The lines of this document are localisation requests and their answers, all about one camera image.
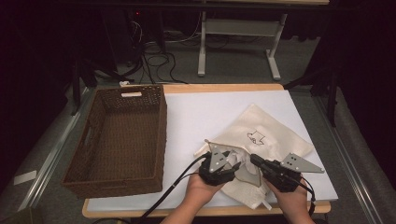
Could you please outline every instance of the black cable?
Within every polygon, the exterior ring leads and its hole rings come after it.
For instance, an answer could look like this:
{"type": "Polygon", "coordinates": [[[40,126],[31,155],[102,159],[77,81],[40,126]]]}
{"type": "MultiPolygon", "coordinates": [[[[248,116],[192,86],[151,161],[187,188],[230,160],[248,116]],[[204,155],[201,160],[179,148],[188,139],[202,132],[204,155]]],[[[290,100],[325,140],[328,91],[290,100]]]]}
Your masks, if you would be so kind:
{"type": "Polygon", "coordinates": [[[162,79],[162,78],[160,77],[159,73],[158,73],[158,71],[160,70],[160,68],[161,68],[163,65],[166,65],[167,63],[169,63],[169,57],[168,57],[167,55],[156,55],[156,56],[151,56],[151,57],[148,58],[148,65],[157,68],[157,69],[155,70],[155,75],[157,76],[157,78],[158,78],[160,81],[167,81],[167,80],[162,79]],[[162,59],[164,59],[164,61],[163,61],[162,63],[158,63],[158,64],[153,64],[153,63],[151,63],[150,60],[155,59],[155,58],[162,58],[162,59]]]}
{"type": "Polygon", "coordinates": [[[190,175],[198,175],[198,174],[199,174],[199,173],[194,172],[194,173],[191,173],[191,174],[188,174],[188,175],[184,175],[183,178],[181,178],[180,180],[186,178],[187,176],[190,176],[190,175]]]}
{"type": "Polygon", "coordinates": [[[308,180],[306,180],[305,178],[303,178],[303,180],[304,180],[304,181],[309,185],[309,187],[311,188],[311,189],[309,189],[309,188],[307,188],[305,185],[303,185],[302,183],[300,183],[300,186],[304,186],[305,189],[311,193],[311,205],[309,206],[309,211],[308,211],[308,213],[309,213],[309,216],[312,216],[312,214],[314,214],[314,211],[315,211],[315,207],[316,207],[315,201],[316,201],[317,199],[315,198],[315,192],[314,192],[314,188],[312,188],[312,185],[311,185],[311,184],[308,182],[308,180]]]}
{"type": "Polygon", "coordinates": [[[184,83],[184,84],[188,84],[187,82],[184,82],[184,81],[181,81],[181,80],[178,80],[178,79],[175,79],[174,77],[173,77],[173,75],[172,75],[172,71],[175,69],[175,67],[176,67],[176,59],[175,59],[175,55],[174,54],[172,54],[172,53],[166,53],[167,55],[170,55],[171,57],[172,57],[172,59],[173,59],[173,61],[174,61],[174,65],[172,66],[172,68],[171,68],[171,70],[170,70],[170,72],[169,72],[169,76],[172,78],[172,80],[174,80],[175,82],[179,82],[179,83],[184,83]]]}
{"type": "Polygon", "coordinates": [[[165,200],[165,198],[172,192],[172,190],[177,186],[177,184],[184,178],[186,177],[185,174],[190,170],[190,168],[199,160],[203,159],[203,158],[207,158],[209,157],[209,155],[206,153],[200,157],[198,157],[195,161],[193,161],[189,167],[187,167],[186,170],[183,171],[183,173],[177,178],[177,180],[173,183],[173,185],[171,187],[169,187],[169,189],[163,194],[163,196],[154,204],[150,207],[150,209],[143,214],[134,224],[140,224],[143,222],[143,220],[152,212],[154,211],[158,205],[160,205],[163,200],[165,200]]]}
{"type": "Polygon", "coordinates": [[[138,82],[139,85],[142,84],[143,76],[145,75],[145,73],[146,73],[145,66],[143,66],[142,67],[142,76],[140,76],[140,79],[139,79],[139,82],[138,82]]]}
{"type": "Polygon", "coordinates": [[[143,57],[143,59],[145,60],[146,67],[148,68],[148,78],[149,78],[149,80],[151,81],[151,84],[155,84],[154,79],[152,79],[151,72],[149,71],[149,64],[148,64],[148,60],[146,59],[146,55],[145,55],[145,54],[142,54],[142,57],[143,57]]]}
{"type": "Polygon", "coordinates": [[[143,60],[141,58],[139,58],[133,69],[129,70],[128,72],[126,72],[124,74],[120,74],[120,76],[127,77],[127,76],[137,72],[142,66],[143,66],[143,60]]]}

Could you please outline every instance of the black curtain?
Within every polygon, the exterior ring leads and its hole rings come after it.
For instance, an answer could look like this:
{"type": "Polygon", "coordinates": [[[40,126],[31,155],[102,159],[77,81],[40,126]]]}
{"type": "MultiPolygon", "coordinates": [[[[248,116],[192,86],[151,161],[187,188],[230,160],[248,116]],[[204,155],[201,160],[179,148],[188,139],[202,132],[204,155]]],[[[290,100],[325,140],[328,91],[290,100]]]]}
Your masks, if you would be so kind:
{"type": "MultiPolygon", "coordinates": [[[[342,0],[339,6],[356,10],[332,16],[306,75],[323,67],[337,73],[338,86],[351,114],[395,188],[392,158],[396,150],[396,5],[391,0],[342,0]]],[[[307,84],[329,80],[323,77],[330,73],[320,74],[307,84]]]]}
{"type": "Polygon", "coordinates": [[[0,3],[0,191],[67,102],[71,60],[52,12],[37,1],[0,3]]]}

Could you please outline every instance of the wooden table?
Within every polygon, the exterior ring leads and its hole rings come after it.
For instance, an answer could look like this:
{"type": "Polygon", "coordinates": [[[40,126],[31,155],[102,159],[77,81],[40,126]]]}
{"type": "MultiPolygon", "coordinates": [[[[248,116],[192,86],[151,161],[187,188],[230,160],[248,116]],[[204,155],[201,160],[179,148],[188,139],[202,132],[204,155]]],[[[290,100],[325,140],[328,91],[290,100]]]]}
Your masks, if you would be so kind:
{"type": "MultiPolygon", "coordinates": [[[[193,92],[225,92],[225,91],[283,91],[279,84],[191,84],[191,85],[164,85],[166,93],[193,93],[193,92]]],[[[140,217],[145,211],[101,211],[93,212],[88,210],[90,199],[86,199],[82,208],[84,217],[140,217]]],[[[263,205],[252,210],[247,206],[220,206],[204,207],[197,216],[262,216],[279,215],[282,211],[277,204],[272,204],[273,209],[268,210],[263,205]]],[[[328,213],[331,210],[330,202],[317,202],[316,213],[328,213]]],[[[172,209],[154,210],[150,217],[166,217],[172,209]]]]}

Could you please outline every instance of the gray carpet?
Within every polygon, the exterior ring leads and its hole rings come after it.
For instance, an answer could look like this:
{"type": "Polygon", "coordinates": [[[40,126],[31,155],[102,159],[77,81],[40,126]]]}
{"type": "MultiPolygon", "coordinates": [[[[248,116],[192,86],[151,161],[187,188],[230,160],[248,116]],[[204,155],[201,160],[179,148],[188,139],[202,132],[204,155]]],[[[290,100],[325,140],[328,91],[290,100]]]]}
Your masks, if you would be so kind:
{"type": "MultiPolygon", "coordinates": [[[[196,75],[197,46],[168,44],[167,50],[174,53],[177,62],[172,76],[188,83],[273,83],[268,63],[263,55],[263,49],[258,48],[270,42],[268,39],[260,39],[252,43],[241,43],[241,41],[248,42],[250,40],[251,37],[246,37],[245,39],[233,38],[228,45],[221,49],[216,49],[216,47],[224,44],[221,39],[208,41],[208,45],[212,48],[208,49],[206,54],[205,77],[196,75]]],[[[298,42],[292,39],[281,41],[276,52],[276,61],[282,76],[282,80],[279,83],[289,83],[304,73],[317,43],[317,40],[298,42]]],[[[155,51],[155,48],[148,49],[148,52],[155,51]]],[[[150,64],[160,64],[164,60],[164,58],[160,57],[149,58],[151,56],[154,55],[147,54],[150,64]]],[[[151,67],[150,73],[156,81],[161,81],[161,79],[170,80],[171,68],[172,63],[166,64],[160,67],[157,73],[156,67],[151,67]]],[[[120,65],[121,72],[126,69],[125,66],[120,65]]],[[[131,77],[138,82],[142,75],[141,82],[149,83],[147,74],[144,75],[142,70],[131,77]]],[[[117,82],[110,80],[99,79],[99,81],[101,86],[118,85],[117,82]]],[[[370,221],[367,218],[364,207],[361,206],[356,189],[351,184],[347,167],[338,152],[339,143],[333,137],[333,132],[336,132],[339,133],[343,146],[347,148],[353,165],[360,174],[367,191],[372,196],[383,223],[394,223],[396,218],[391,212],[391,207],[396,204],[395,192],[379,169],[364,139],[362,139],[356,123],[354,123],[348,112],[347,104],[342,94],[339,93],[337,96],[337,101],[339,102],[336,107],[337,127],[332,129],[329,128],[327,120],[323,118],[322,108],[318,103],[322,99],[311,97],[307,90],[308,88],[296,88],[290,94],[339,196],[338,201],[332,202],[332,211],[328,214],[329,222],[380,223],[370,221]]],[[[71,92],[68,93],[68,97],[71,99],[71,92]]],[[[88,97],[85,101],[85,106],[80,109],[81,117],[65,140],[62,148],[62,157],[50,176],[48,185],[36,203],[41,211],[44,223],[92,223],[91,219],[85,218],[81,214],[83,200],[78,199],[60,185],[65,169],[81,135],[84,118],[87,115],[87,105],[91,99],[91,97],[88,97]]],[[[72,102],[69,101],[64,112],[52,123],[48,131],[33,148],[17,175],[32,170],[40,170],[51,149],[56,145],[64,127],[67,126],[72,108],[72,102]]],[[[29,181],[18,186],[13,186],[12,183],[9,183],[0,198],[0,219],[9,217],[18,210],[32,182],[29,181]]],[[[315,217],[323,218],[323,215],[315,215],[315,217]]],[[[245,222],[253,222],[253,219],[254,221],[258,220],[257,217],[243,217],[245,222]]]]}

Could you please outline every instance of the metal bracket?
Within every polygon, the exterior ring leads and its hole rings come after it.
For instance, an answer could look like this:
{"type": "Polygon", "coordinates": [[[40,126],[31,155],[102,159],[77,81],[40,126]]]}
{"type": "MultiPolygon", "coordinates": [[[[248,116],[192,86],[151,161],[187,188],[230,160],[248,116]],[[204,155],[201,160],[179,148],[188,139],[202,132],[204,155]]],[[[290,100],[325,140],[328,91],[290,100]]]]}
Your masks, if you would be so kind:
{"type": "Polygon", "coordinates": [[[307,161],[294,153],[290,153],[285,160],[280,163],[281,166],[300,173],[324,173],[324,169],[307,161]]]}
{"type": "Polygon", "coordinates": [[[227,158],[220,152],[219,145],[206,141],[209,144],[212,158],[210,159],[209,173],[214,173],[227,164],[227,158]]]}

